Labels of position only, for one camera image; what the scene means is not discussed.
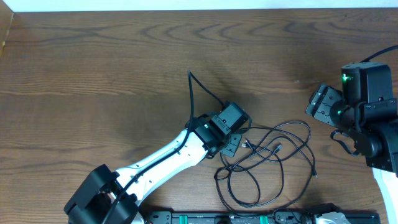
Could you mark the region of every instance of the green clip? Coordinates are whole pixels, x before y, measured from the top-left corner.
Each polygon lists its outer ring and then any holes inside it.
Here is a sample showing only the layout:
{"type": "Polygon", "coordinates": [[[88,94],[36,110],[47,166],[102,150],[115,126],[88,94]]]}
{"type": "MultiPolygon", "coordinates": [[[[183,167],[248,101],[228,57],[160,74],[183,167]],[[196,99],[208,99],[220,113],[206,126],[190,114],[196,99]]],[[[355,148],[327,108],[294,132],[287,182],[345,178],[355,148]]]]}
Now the green clip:
{"type": "Polygon", "coordinates": [[[260,224],[268,224],[268,217],[267,216],[260,217],[260,224]]]}
{"type": "Polygon", "coordinates": [[[188,224],[188,217],[186,215],[180,215],[180,224],[188,224]]]}

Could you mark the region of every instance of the brown wood surface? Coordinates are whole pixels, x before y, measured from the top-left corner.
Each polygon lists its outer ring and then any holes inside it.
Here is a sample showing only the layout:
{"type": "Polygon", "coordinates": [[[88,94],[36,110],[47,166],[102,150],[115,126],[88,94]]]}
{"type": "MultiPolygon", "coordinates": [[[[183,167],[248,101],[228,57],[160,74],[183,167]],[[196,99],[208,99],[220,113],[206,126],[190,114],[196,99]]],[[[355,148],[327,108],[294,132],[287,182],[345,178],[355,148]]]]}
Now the brown wood surface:
{"type": "MultiPolygon", "coordinates": [[[[305,208],[332,202],[373,210],[387,223],[380,190],[364,158],[347,155],[333,130],[303,111],[320,82],[341,85],[342,65],[396,44],[396,9],[18,13],[0,60],[0,222],[66,223],[63,206],[100,164],[110,169],[143,159],[171,141],[189,117],[186,71],[224,100],[236,101],[255,124],[301,119],[312,128],[318,178],[305,208]]],[[[379,57],[393,72],[397,52],[379,57]]],[[[195,114],[218,109],[194,86],[195,114]]],[[[305,129],[287,128],[305,137],[305,129]]],[[[247,137],[256,142],[262,133],[247,137]]],[[[292,148],[286,143],[281,153],[292,148]]],[[[240,149],[242,156],[246,149],[240,149]]],[[[147,205],[177,211],[225,211],[204,160],[162,185],[147,205]]],[[[285,189],[264,211],[292,200],[309,167],[284,163],[285,189]]],[[[253,170],[262,200],[281,179],[277,164],[253,170]]],[[[233,189],[255,200],[254,184],[236,174],[233,189]]],[[[228,196],[227,201],[245,210],[228,196]]]]}
{"type": "Polygon", "coordinates": [[[0,56],[4,45],[6,44],[6,38],[8,31],[11,26],[12,16],[14,13],[8,8],[3,0],[0,0],[0,56]]]}

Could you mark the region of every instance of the white backdrop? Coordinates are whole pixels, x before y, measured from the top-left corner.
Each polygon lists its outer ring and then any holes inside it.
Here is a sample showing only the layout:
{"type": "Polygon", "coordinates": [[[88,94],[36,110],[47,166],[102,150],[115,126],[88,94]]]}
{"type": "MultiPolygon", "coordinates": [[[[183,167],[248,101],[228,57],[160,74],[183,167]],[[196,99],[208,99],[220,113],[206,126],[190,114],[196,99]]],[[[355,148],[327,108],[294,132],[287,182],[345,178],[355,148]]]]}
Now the white backdrop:
{"type": "Polygon", "coordinates": [[[14,12],[398,7],[398,0],[4,0],[4,2],[14,12]]]}

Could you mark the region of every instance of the green light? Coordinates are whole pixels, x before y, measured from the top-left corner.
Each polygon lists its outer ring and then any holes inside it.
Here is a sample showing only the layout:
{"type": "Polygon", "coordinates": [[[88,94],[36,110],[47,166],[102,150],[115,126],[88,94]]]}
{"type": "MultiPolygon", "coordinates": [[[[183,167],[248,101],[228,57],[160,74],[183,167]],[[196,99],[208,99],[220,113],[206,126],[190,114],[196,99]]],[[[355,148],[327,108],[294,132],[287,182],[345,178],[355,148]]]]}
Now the green light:
{"type": "Polygon", "coordinates": [[[343,81],[347,81],[347,79],[349,79],[349,77],[346,76],[346,74],[343,74],[343,81]]]}

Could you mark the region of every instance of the wooden table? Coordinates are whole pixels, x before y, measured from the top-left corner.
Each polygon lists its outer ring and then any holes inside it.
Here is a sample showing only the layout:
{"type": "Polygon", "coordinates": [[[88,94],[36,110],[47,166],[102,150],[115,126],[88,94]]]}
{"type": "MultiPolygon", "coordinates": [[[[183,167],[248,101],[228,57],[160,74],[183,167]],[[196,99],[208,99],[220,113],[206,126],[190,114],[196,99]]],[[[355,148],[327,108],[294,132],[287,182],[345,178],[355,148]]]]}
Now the wooden table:
{"type": "MultiPolygon", "coordinates": [[[[111,170],[171,141],[189,118],[187,69],[220,98],[235,101],[255,124],[299,119],[312,128],[319,177],[291,206],[332,202],[374,210],[383,199],[363,157],[329,138],[332,127],[304,113],[320,82],[340,88],[340,68],[396,44],[396,9],[18,13],[0,59],[0,222],[66,223],[63,206],[95,167],[111,170]]],[[[398,71],[397,52],[377,58],[398,71]]],[[[397,75],[393,75],[398,92],[397,75]]],[[[195,114],[218,109],[197,85],[195,114]]],[[[287,128],[305,137],[303,128],[287,128]]],[[[256,142],[262,132],[247,137],[256,142]]],[[[286,143],[281,153],[292,148],[286,143]]],[[[247,153],[239,149],[237,159],[247,153]]],[[[225,211],[204,160],[162,185],[147,205],[176,211],[225,211]]],[[[286,183],[269,211],[301,191],[309,166],[284,163],[286,183]]],[[[279,165],[253,171],[262,200],[279,190],[279,165]]],[[[252,200],[244,174],[232,181],[252,200]]],[[[229,198],[238,210],[245,210],[229,198]]]]}

